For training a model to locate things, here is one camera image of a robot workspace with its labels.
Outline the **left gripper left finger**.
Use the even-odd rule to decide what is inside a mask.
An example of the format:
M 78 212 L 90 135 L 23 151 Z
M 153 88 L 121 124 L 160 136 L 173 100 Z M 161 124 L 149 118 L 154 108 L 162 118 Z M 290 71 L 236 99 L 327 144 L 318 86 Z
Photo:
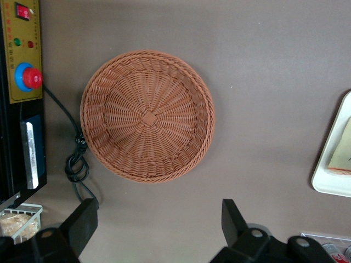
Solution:
M 59 227 L 40 230 L 19 244 L 1 237 L 1 262 L 79 262 L 97 227 L 98 202 L 87 198 Z

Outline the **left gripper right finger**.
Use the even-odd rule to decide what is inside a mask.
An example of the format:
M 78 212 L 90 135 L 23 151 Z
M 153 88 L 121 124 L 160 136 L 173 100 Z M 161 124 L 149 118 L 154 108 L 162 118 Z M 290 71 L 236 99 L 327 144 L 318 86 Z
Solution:
M 222 200 L 221 224 L 227 246 L 211 262 L 334 262 L 311 238 L 292 236 L 283 243 L 263 229 L 249 227 L 232 199 Z

